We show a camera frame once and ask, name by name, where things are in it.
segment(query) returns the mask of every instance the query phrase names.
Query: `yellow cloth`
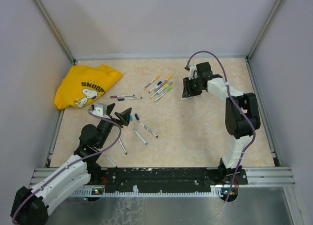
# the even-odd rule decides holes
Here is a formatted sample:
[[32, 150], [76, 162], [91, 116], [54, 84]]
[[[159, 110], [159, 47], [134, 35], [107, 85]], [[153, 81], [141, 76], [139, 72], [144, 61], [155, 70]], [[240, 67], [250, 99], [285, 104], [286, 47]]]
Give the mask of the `yellow cloth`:
[[70, 105], [82, 108], [100, 98], [122, 76], [107, 65], [98, 68], [72, 66], [57, 89], [53, 106], [60, 110]]

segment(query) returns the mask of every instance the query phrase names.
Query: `gray wall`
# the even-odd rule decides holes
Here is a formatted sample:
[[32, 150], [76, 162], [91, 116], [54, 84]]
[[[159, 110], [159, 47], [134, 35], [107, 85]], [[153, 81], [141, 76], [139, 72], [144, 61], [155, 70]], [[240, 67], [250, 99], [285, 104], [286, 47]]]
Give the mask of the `gray wall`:
[[313, 222], [313, 0], [286, 0], [252, 59], [282, 163]]
[[8, 225], [16, 191], [42, 166], [70, 62], [32, 0], [0, 0], [0, 45], [0, 224]]
[[248, 54], [275, 0], [42, 0], [80, 58]]

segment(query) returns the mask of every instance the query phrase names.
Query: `snoopy print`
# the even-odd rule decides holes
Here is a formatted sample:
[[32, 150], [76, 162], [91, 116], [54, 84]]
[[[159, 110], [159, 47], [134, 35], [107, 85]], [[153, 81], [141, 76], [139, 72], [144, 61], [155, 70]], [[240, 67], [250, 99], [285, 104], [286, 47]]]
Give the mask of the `snoopy print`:
[[79, 99], [76, 99], [74, 102], [75, 105], [79, 108], [82, 108], [83, 106], [85, 106], [88, 102], [88, 99], [96, 100], [98, 97], [98, 93], [95, 90], [83, 89], [82, 92], [86, 97], [82, 98], [80, 101]]

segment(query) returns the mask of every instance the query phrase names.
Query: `purple cable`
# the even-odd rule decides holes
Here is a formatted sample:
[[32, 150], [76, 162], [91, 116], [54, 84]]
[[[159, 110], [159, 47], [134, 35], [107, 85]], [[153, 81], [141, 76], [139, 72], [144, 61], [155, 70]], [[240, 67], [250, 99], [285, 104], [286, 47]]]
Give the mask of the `purple cable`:
[[[219, 63], [219, 65], [221, 66], [221, 69], [222, 69], [222, 71], [223, 71], [225, 82], [227, 83], [228, 80], [227, 80], [226, 72], [225, 72], [225, 69], [224, 69], [222, 63], [220, 62], [219, 58], [218, 58], [215, 54], [213, 54], [212, 52], [210, 52], [210, 51], [207, 51], [207, 50], [200, 50], [200, 51], [194, 53], [194, 54], [189, 58], [186, 67], [189, 66], [189, 63], [190, 63], [191, 59], [192, 59], [195, 55], [197, 55], [197, 54], [199, 54], [199, 53], [208, 53], [208, 54], [212, 55], [212, 56], [217, 60], [217, 62]], [[250, 141], [250, 143], [248, 143], [247, 146], [246, 146], [246, 147], [243, 149], [243, 151], [241, 152], [241, 155], [240, 155], [238, 164], [237, 164], [237, 166], [236, 166], [236, 168], [235, 168], [235, 172], [234, 172], [233, 178], [232, 178], [232, 180], [231, 180], [231, 182], [230, 182], [229, 193], [227, 194], [227, 197], [226, 197], [225, 202], [228, 201], [228, 198], [229, 198], [229, 196], [230, 196], [230, 191], [231, 191], [231, 188], [232, 188], [232, 186], [233, 186], [233, 184], [234, 184], [234, 181], [235, 181], [235, 178], [236, 178], [236, 174], [237, 174], [238, 168], [239, 168], [239, 166], [240, 166], [241, 160], [242, 160], [242, 158], [243, 158], [243, 156], [244, 156], [244, 154], [245, 154], [245, 151], [246, 151], [246, 150], [248, 149], [248, 147], [250, 147], [250, 145], [254, 142], [255, 137], [256, 137], [255, 128], [254, 128], [252, 122], [249, 120], [249, 118], [248, 118], [248, 117], [246, 116], [246, 114], [241, 110], [241, 108], [239, 107], [239, 105], [236, 103], [236, 101], [234, 100], [234, 98], [231, 96], [231, 94], [230, 94], [230, 89], [229, 89], [229, 85], [228, 85], [228, 84], [226, 84], [226, 87], [227, 87], [227, 94], [228, 94], [229, 99], [230, 99], [231, 102], [235, 105], [236, 109], [238, 109], [238, 111], [240, 112], [240, 114], [244, 117], [244, 119], [247, 121], [247, 123], [248, 123], [249, 126], [251, 127], [251, 129], [252, 129], [252, 134], [253, 134], [253, 138], [252, 138], [252, 140]]]
[[[116, 140], [113, 141], [113, 143], [112, 143], [109, 147], [107, 147], [107, 148], [105, 148], [105, 149], [103, 149], [103, 150], [101, 150], [101, 151], [99, 151], [99, 152], [97, 152], [97, 153], [93, 153], [93, 154], [91, 154], [91, 155], [89, 155], [89, 156], [86, 156], [86, 157], [83, 157], [83, 158], [78, 159], [78, 160], [76, 160], [76, 161], [73, 161], [72, 163], [68, 164], [67, 167], [70, 167], [70, 166], [72, 166], [72, 165], [74, 165], [74, 164], [76, 164], [76, 163], [78, 163], [78, 162], [80, 162], [80, 161], [82, 161], [82, 160], [85, 160], [85, 159], [87, 159], [87, 158], [91, 158], [91, 157], [93, 157], [93, 156], [96, 156], [96, 155], [98, 155], [98, 154], [101, 154], [101, 153], [105, 152], [106, 150], [108, 150], [108, 149], [110, 149], [111, 147], [113, 147], [113, 145], [116, 144], [116, 142], [118, 141], [118, 139], [121, 137], [122, 128], [121, 128], [116, 122], [111, 121], [111, 120], [109, 120], [109, 119], [107, 119], [107, 118], [104, 118], [104, 117], [96, 116], [96, 115], [94, 115], [94, 114], [92, 114], [92, 113], [90, 112], [90, 109], [88, 109], [88, 113], [89, 113], [91, 116], [100, 118], [101, 120], [107, 121], [107, 122], [109, 122], [109, 123], [111, 123], [111, 124], [117, 126], [118, 129], [119, 129], [118, 136], [117, 136]], [[61, 170], [60, 170], [58, 173], [56, 173], [51, 179], [49, 179], [47, 182], [45, 182], [45, 183], [41, 186], [41, 188], [44, 189], [49, 183], [51, 183], [58, 175], [60, 175], [60, 174], [61, 174], [63, 171], [65, 171], [66, 169], [67, 169], [66, 167], [64, 167], [63, 169], [61, 169]], [[15, 219], [16, 219], [16, 216], [17, 216], [17, 214], [19, 213], [19, 211], [22, 209], [22, 207], [30, 200], [30, 198], [32, 198], [34, 195], [36, 195], [39, 191], [40, 191], [40, 188], [37, 189], [37, 190], [36, 190], [35, 192], [33, 192], [32, 194], [30, 194], [30, 195], [20, 204], [20, 206], [17, 208], [17, 210], [15, 211], [15, 213], [14, 213], [14, 215], [13, 215], [13, 217], [12, 217], [12, 223], [13, 223], [13, 224], [17, 224], [17, 223], [15, 222]]]

